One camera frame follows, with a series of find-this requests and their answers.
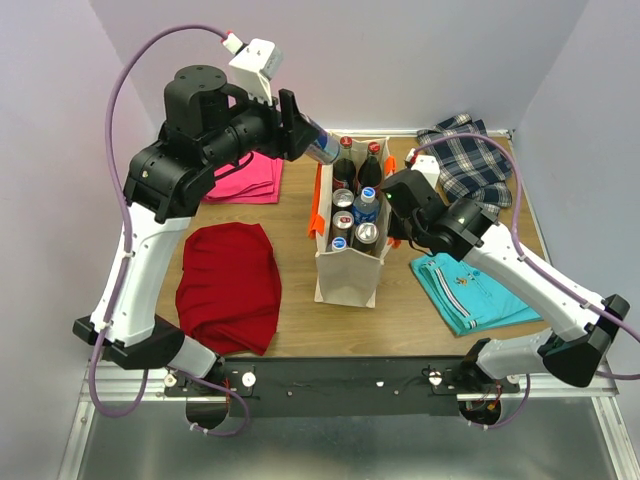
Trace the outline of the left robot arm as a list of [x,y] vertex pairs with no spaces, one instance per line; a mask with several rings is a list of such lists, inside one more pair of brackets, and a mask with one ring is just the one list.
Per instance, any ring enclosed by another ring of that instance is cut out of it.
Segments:
[[164,106],[158,139],[129,164],[123,190],[129,220],[103,297],[72,331],[103,345],[108,360],[125,370],[180,370],[197,393],[209,395],[221,385],[221,356],[156,313],[173,252],[217,170],[239,166],[251,152],[296,160],[319,130],[292,91],[259,101],[206,65],[179,70],[164,89]]

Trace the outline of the beige canvas tote bag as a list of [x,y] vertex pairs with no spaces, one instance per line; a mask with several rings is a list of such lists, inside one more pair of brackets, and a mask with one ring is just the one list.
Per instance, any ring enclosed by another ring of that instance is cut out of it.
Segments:
[[351,247],[332,251],[332,173],[332,166],[320,165],[317,168],[308,226],[308,235],[316,244],[315,300],[334,305],[373,308],[385,257],[393,247],[393,241],[387,236],[391,209],[384,196],[380,195],[376,226],[381,236],[374,243],[371,255]]

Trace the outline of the silver can red tab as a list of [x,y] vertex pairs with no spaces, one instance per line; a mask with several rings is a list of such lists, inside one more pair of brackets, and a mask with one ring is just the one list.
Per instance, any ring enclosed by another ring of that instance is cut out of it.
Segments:
[[305,115],[304,118],[318,132],[317,138],[309,145],[305,153],[319,164],[332,165],[339,159],[340,142],[311,117]]

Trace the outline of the clear water bottle blue label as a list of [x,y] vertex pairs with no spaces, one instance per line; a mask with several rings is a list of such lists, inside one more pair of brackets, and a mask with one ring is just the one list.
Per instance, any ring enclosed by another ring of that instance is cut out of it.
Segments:
[[380,204],[373,187],[364,187],[352,205],[354,224],[376,223]]

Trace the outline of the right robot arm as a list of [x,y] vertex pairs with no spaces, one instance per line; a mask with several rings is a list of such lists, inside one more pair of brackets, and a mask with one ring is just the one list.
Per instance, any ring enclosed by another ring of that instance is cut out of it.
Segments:
[[591,383],[629,311],[624,298],[604,298],[564,276],[479,203],[461,198],[444,204],[419,171],[391,175],[381,191],[413,243],[489,275],[549,325],[537,334],[477,342],[459,368],[467,389],[480,392],[495,380],[533,373],[578,388]]

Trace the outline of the cola glass bottle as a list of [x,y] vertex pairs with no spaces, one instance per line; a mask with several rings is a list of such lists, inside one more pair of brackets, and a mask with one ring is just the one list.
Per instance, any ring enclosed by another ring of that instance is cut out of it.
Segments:
[[355,189],[356,166],[352,159],[353,140],[349,136],[340,138],[340,154],[333,164],[332,188],[333,190]]

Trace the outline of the black can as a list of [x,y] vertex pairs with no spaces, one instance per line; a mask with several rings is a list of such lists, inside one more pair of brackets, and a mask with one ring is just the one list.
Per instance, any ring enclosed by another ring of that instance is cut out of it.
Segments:
[[352,247],[367,255],[373,255],[378,238],[379,230],[375,223],[360,223],[354,230]]

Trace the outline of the silver can front table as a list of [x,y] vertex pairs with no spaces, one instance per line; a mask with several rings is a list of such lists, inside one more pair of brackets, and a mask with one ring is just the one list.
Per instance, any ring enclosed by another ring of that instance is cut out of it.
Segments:
[[342,237],[349,242],[353,227],[354,217],[352,213],[346,210],[339,210],[332,217],[331,235],[333,238]]

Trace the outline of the black can front table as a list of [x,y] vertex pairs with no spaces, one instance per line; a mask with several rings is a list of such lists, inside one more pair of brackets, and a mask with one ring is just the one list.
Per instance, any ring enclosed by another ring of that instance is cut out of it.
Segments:
[[347,188],[336,189],[332,193],[333,211],[350,211],[354,202],[354,193]]

